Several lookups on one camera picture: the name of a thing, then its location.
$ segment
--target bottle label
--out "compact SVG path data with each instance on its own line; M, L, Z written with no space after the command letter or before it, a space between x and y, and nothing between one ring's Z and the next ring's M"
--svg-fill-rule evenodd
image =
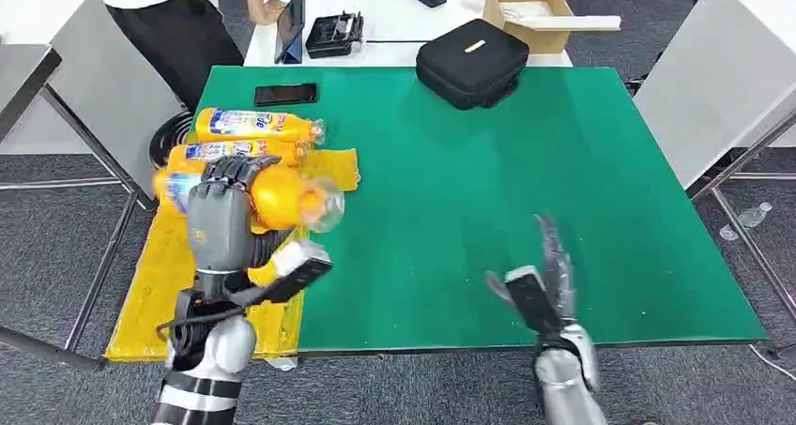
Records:
M252 136L282 131L284 113L259 113L256 111L216 110L210 117L211 134Z
M166 197L180 212L188 211L188 194L202 182L199 174L169 174L166 177Z
M185 159L214 160L222 156L260 156L266 152L266 141L212 142L189 144Z

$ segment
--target robotic arm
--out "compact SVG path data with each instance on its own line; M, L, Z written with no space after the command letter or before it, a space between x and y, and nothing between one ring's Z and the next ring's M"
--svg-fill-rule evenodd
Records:
M193 287L177 295L155 424L232 424L256 336L246 308L282 303L331 268L329 256L309 240L279 246L292 230L254 235L247 191L259 171L279 161L223 157L210 162L188 200L188 232L195 262ZM250 267L273 260L277 278L253 284Z
M561 248L552 219L536 219L542 230L542 274L534 266L522 266L501 281L487 272L487 284L539 334L534 371L547 422L607 425L591 395L599 390L597 362L589 334L575 320L569 255Z

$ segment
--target yellow bottle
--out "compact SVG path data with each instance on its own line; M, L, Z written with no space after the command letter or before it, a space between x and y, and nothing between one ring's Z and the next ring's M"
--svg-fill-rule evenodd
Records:
M188 193L201 182L202 170L191 166L157 171L155 191L161 199L161 207L185 214ZM334 182L327 178L306 178L290 167L267 167L257 174L249 191L256 232L304 225L317 233L325 233L343 217L344 196Z
M307 159L307 145L298 142L285 142L267 139L250 141L207 142L202 144L177 145L169 152L169 169L200 166L221 156L241 155L258 157L270 153L282 158L281 165L301 165Z
M322 144L326 125L323 120L305 120L288 113L205 108L196 116L196 136L200 142L273 138Z

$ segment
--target gray carpet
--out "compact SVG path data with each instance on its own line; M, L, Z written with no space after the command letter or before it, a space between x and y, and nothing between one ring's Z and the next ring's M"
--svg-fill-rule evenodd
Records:
M222 0L224 20L245 49L243 0ZM688 0L568 0L576 13L619 13L620 33L571 37L578 65L615 66L623 77L649 70L690 7ZM757 168L796 169L791 150L772 150ZM0 157L0 181L103 175L85 157ZM796 198L789 184L739 183L724 191L740 211L760 201L773 212L755 239L796 282ZM0 192L0 324L62 343L124 204L118 186ZM718 238L727 220L713 199L696 206L776 344L796 342L790 322L740 242ZM136 211L81 344L98 355L124 301L151 215ZM612 424L792 424L796 383L745 346L602 349L599 402ZM796 357L779 361L796 370ZM262 362L246 369L237 423L541 424L526 352L313 358L292 372ZM0 415L8 424L147 423L162 368L115 364L78 372L0 346Z

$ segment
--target green table mat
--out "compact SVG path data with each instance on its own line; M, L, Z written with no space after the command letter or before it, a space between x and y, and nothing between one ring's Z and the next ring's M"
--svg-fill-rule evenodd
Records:
M526 68L496 107L458 111L413 68L215 67L200 108L307 82L317 103L270 110L325 119L362 180L316 236L334 268L307 290L300 353L533 344L483 273L541 262L539 212L598 344L765 338L613 69Z

